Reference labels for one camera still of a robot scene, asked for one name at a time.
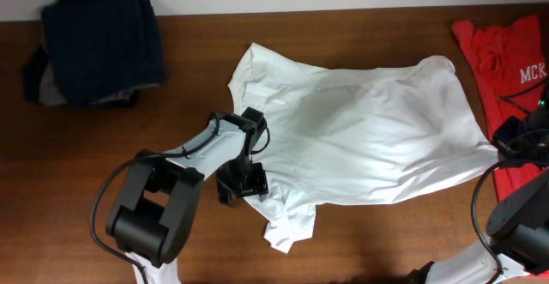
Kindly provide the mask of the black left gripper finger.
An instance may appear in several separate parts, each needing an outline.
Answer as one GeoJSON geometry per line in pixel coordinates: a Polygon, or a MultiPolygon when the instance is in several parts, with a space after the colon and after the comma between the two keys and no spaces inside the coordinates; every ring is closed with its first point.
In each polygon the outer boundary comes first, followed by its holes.
{"type": "Polygon", "coordinates": [[[234,191],[223,181],[217,180],[218,199],[221,204],[236,207],[234,191]]]}
{"type": "Polygon", "coordinates": [[[239,195],[245,197],[266,194],[268,194],[268,182],[262,164],[260,162],[251,163],[250,170],[240,183],[239,195]]]}

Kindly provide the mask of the white robot print t-shirt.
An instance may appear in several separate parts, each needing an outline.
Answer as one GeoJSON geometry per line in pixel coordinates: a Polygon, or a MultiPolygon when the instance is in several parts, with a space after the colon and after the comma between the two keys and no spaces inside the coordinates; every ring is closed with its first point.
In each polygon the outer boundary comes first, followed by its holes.
{"type": "Polygon", "coordinates": [[[313,235],[316,208],[395,204],[462,184],[497,161],[453,63],[325,69],[254,44],[228,85],[234,110],[264,114],[256,161],[268,181],[249,205],[281,252],[313,235]]]}

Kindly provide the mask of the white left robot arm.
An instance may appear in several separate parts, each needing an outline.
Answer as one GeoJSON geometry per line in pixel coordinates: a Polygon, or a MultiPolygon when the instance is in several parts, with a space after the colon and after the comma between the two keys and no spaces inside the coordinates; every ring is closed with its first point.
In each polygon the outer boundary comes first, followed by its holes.
{"type": "Polygon", "coordinates": [[[99,245],[132,264],[139,283],[177,283],[177,257],[193,225],[204,182],[216,177],[220,203],[268,194],[262,164],[252,160],[269,134],[262,112],[212,115],[206,129],[164,153],[142,150],[105,181],[127,175],[106,222],[116,247],[99,245]]]}

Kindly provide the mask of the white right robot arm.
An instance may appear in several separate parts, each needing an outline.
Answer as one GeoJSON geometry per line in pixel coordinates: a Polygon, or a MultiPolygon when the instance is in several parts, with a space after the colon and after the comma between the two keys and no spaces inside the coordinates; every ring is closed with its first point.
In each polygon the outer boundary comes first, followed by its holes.
{"type": "Polygon", "coordinates": [[[407,283],[500,283],[548,270],[548,101],[523,120],[506,120],[492,145],[500,161],[481,175],[470,208],[478,240],[452,258],[413,270],[407,283]],[[496,171],[526,165],[540,174],[499,202],[482,231],[476,211],[482,184],[496,171]]]}

